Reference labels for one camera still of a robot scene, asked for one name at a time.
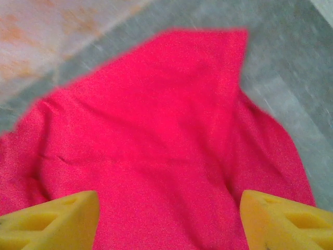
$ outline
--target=red cloth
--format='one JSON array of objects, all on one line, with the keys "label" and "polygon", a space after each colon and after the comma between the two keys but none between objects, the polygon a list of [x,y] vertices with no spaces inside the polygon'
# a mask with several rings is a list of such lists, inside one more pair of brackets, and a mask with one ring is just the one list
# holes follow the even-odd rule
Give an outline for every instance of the red cloth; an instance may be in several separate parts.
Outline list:
[{"label": "red cloth", "polygon": [[96,190],[96,250],[245,250],[243,190],[315,205],[291,138],[239,88],[246,37],[165,32],[37,101],[0,141],[1,214]]}]

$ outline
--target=concrete floor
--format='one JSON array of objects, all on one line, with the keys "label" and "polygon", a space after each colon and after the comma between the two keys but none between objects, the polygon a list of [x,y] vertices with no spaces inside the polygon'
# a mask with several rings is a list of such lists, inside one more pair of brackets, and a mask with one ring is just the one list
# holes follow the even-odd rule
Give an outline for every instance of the concrete floor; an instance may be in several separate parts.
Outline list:
[{"label": "concrete floor", "polygon": [[244,91],[290,133],[317,205],[333,211],[333,28],[308,0],[157,0],[0,109],[9,130],[36,97],[163,29],[246,26]]}]

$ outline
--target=gray floor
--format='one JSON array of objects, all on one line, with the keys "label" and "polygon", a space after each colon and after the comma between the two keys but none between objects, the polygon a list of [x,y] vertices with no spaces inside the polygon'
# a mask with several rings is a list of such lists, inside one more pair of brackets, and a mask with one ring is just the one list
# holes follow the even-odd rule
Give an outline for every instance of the gray floor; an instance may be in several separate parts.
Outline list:
[{"label": "gray floor", "polygon": [[[318,207],[333,211],[333,29],[308,0],[157,0],[61,65],[59,84],[173,27],[246,26],[251,38],[242,88],[288,130]],[[3,105],[9,130],[54,74]]]}]

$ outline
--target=pink fabric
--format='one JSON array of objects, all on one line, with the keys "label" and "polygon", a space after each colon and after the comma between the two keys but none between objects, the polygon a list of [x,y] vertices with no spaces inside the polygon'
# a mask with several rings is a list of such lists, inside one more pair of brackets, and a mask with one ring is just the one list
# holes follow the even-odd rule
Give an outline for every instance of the pink fabric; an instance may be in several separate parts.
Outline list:
[{"label": "pink fabric", "polygon": [[37,101],[0,140],[0,213],[96,190],[95,250],[237,249],[243,190],[315,205],[239,88],[245,30],[165,32]]}]

